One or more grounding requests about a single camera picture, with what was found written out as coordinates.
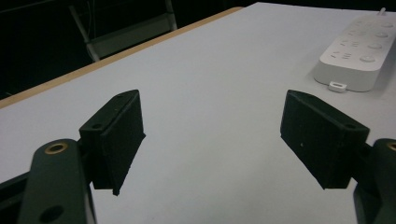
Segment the screw hole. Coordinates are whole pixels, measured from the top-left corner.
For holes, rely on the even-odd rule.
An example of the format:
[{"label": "screw hole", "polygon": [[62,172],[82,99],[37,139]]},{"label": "screw hole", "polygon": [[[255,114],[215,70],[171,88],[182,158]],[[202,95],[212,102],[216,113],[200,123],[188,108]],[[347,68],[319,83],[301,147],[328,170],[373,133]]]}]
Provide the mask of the screw hole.
[{"label": "screw hole", "polygon": [[389,147],[390,149],[392,149],[393,151],[396,151],[396,142],[388,143],[388,147]]},{"label": "screw hole", "polygon": [[53,222],[58,219],[63,212],[64,209],[60,205],[52,206],[41,214],[40,221],[44,223]]},{"label": "screw hole", "polygon": [[53,144],[53,145],[47,147],[44,151],[45,151],[45,153],[52,155],[52,154],[60,153],[60,152],[64,151],[65,149],[67,149],[66,143],[56,143],[56,144]]}]

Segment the table edge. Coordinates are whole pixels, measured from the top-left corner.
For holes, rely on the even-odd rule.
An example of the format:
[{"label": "table edge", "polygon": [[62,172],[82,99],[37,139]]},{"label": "table edge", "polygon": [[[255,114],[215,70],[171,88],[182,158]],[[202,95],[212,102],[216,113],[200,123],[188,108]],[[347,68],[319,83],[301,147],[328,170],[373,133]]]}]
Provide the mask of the table edge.
[{"label": "table edge", "polygon": [[134,53],[136,53],[136,52],[138,52],[138,51],[140,51],[142,49],[149,48],[149,47],[151,47],[153,45],[161,43],[161,42],[163,42],[163,41],[165,41],[167,39],[170,39],[170,38],[172,38],[174,36],[181,35],[183,33],[186,33],[188,31],[190,31],[190,30],[193,30],[193,29],[195,29],[197,27],[200,27],[200,26],[202,26],[204,24],[207,24],[209,22],[218,20],[218,19],[220,19],[220,18],[222,18],[224,16],[227,16],[229,14],[232,14],[235,11],[238,11],[240,9],[242,9],[242,7],[229,8],[229,9],[227,9],[225,11],[222,11],[222,12],[220,12],[218,14],[215,14],[213,16],[205,18],[205,19],[203,19],[201,21],[197,21],[195,23],[192,23],[190,25],[184,26],[184,27],[182,27],[180,29],[177,29],[177,30],[175,30],[173,32],[170,32],[168,34],[161,35],[161,36],[156,37],[154,39],[151,39],[151,40],[149,40],[149,41],[147,41],[145,43],[142,43],[142,44],[137,45],[135,47],[132,47],[130,49],[124,50],[124,51],[122,51],[120,53],[117,53],[115,55],[112,55],[112,56],[110,56],[108,58],[105,58],[105,59],[103,59],[103,60],[101,60],[101,61],[99,61],[97,63],[89,64],[87,66],[79,68],[76,71],[70,72],[70,73],[65,74],[65,75],[63,75],[61,77],[56,77],[55,79],[52,79],[52,80],[50,80],[48,82],[45,82],[45,83],[40,84],[40,85],[37,85],[37,86],[35,86],[35,87],[31,88],[31,89],[28,89],[26,91],[22,91],[22,92],[19,92],[19,93],[15,94],[15,95],[9,96],[8,98],[0,100],[0,109],[4,108],[6,106],[9,106],[9,105],[16,104],[17,102],[22,101],[24,99],[27,99],[27,98],[29,98],[31,96],[37,95],[40,92],[47,91],[49,89],[52,89],[52,88],[57,87],[59,85],[62,85],[65,82],[68,82],[68,81],[70,81],[70,80],[72,80],[74,78],[84,76],[85,74],[88,74],[88,73],[90,73],[90,72],[92,72],[92,71],[94,71],[96,69],[99,69],[99,68],[101,68],[103,66],[106,66],[106,65],[108,65],[110,63],[114,63],[115,61],[117,61],[119,59],[122,59],[122,58],[125,58],[125,57],[127,57],[127,56],[129,56],[131,54],[134,54]]}]

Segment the dark floor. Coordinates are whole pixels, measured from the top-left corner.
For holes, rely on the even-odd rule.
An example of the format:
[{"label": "dark floor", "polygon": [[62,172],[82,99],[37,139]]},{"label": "dark floor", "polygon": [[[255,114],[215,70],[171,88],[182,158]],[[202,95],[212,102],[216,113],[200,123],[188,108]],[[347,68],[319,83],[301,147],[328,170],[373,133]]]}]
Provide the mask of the dark floor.
[{"label": "dark floor", "polygon": [[[70,3],[76,6],[84,26],[90,31],[90,38],[108,34],[166,11],[163,0],[59,0],[7,11],[10,8],[37,2],[42,2],[42,0],[8,1],[0,6],[0,27],[2,27],[0,99],[92,62],[83,38],[71,17],[68,8]],[[178,27],[230,7],[246,7],[255,2],[252,0],[172,0]],[[386,7],[388,11],[396,11],[395,2],[384,0],[370,2],[270,0],[262,2],[368,10]]]}]

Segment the white tabletop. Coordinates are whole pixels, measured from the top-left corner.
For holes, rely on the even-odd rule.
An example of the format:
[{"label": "white tabletop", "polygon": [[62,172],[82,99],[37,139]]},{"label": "white tabletop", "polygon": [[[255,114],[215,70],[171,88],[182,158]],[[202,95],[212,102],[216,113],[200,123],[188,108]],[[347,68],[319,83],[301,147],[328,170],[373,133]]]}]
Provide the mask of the white tabletop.
[{"label": "white tabletop", "polygon": [[355,17],[373,12],[258,3],[0,109],[0,182],[40,146],[79,139],[113,95],[138,89],[147,137],[114,197],[94,190],[99,223],[356,223],[348,189],[322,190],[280,138],[289,89],[315,94],[396,137],[396,55],[368,92],[310,75]]}]

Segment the remote control button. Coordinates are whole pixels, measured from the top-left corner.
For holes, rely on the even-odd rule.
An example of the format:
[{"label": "remote control button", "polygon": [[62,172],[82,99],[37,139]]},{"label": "remote control button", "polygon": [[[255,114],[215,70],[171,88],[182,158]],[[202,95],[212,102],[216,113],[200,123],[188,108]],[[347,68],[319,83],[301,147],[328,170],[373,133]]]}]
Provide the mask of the remote control button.
[{"label": "remote control button", "polygon": [[378,37],[382,37],[382,38],[388,37],[388,34],[387,34],[387,33],[384,33],[384,32],[378,32],[378,33],[376,33],[375,35],[378,36]]},{"label": "remote control button", "polygon": [[391,27],[393,27],[393,24],[390,23],[390,22],[384,22],[384,23],[382,23],[381,26],[382,26],[382,27],[386,27],[386,28],[391,28]]},{"label": "remote control button", "polygon": [[364,63],[373,63],[375,62],[375,58],[373,56],[366,55],[361,57],[361,61]]},{"label": "remote control button", "polygon": [[371,45],[369,45],[368,47],[369,47],[370,49],[382,49],[382,45],[376,44],[376,43],[371,44]]}]

